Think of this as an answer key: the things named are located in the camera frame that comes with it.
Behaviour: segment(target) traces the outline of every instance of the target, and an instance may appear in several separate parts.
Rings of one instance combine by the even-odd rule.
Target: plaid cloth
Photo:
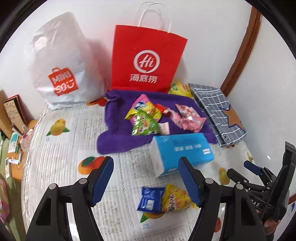
[[[189,84],[189,87],[198,105],[208,115],[213,133],[221,147],[238,143],[246,136],[246,130],[239,126],[228,126],[228,117],[221,109],[229,109],[230,103],[220,89],[196,84]]]

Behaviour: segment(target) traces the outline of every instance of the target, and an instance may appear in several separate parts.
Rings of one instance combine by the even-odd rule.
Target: human hand
[[[265,221],[265,223],[263,224],[265,235],[268,236],[268,235],[272,234],[280,222],[281,222],[280,220],[278,222],[276,222],[272,218],[267,219]]]

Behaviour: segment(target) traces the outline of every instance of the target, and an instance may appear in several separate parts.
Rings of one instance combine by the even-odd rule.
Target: metal screw
[[[213,179],[211,179],[211,178],[206,178],[205,179],[205,182],[207,183],[207,184],[213,184]]]
[[[86,178],[82,178],[79,180],[79,183],[80,184],[85,184],[87,182],[87,179]]]
[[[242,190],[244,187],[242,186],[242,184],[236,184],[237,189]]]
[[[56,188],[56,184],[52,183],[52,184],[49,185],[50,190],[55,189],[55,188]]]

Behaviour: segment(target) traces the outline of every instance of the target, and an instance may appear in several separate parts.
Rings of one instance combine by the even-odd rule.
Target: snack bag
[[[168,94],[181,95],[193,99],[189,86],[178,81],[175,81],[170,85],[170,90],[168,91]]]
[[[161,133],[163,135],[169,135],[170,134],[170,124],[168,122],[158,123],[158,125],[159,125]]]
[[[144,111],[139,110],[135,118],[132,136],[162,134],[158,123]]]
[[[169,113],[170,113],[170,119],[172,120],[172,122],[178,126],[179,128],[182,129],[182,125],[181,125],[181,119],[182,117],[176,112],[173,111],[171,109],[168,109]]]
[[[142,187],[142,198],[138,206],[138,211],[147,213],[162,213],[162,197],[164,188]]]
[[[163,212],[183,210],[190,206],[197,209],[196,204],[191,201],[189,194],[186,191],[181,190],[172,184],[167,184],[162,201]]]
[[[170,113],[170,108],[165,107],[161,104],[155,104],[155,107],[162,113],[162,115],[164,117],[170,117],[171,113]]]
[[[192,107],[188,107],[187,105],[182,104],[175,104],[175,106],[177,107],[178,111],[181,113],[182,116],[195,115],[197,117],[200,117],[200,115]]]
[[[135,114],[142,110],[146,114],[150,115],[156,122],[158,122],[162,116],[161,112],[155,107],[155,105],[150,101],[147,95],[142,94],[131,106],[131,109],[125,116],[125,119],[131,120],[134,124],[136,117]]]
[[[179,104],[175,105],[183,116],[180,121],[182,129],[193,131],[194,133],[199,133],[207,118],[200,117],[200,115],[192,107]]]

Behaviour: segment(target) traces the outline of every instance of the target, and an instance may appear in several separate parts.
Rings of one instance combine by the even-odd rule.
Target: orange fruit print
[[[88,175],[92,170],[99,168],[104,159],[104,156],[99,156],[96,158],[93,156],[87,157],[79,163],[78,172],[82,175]]]

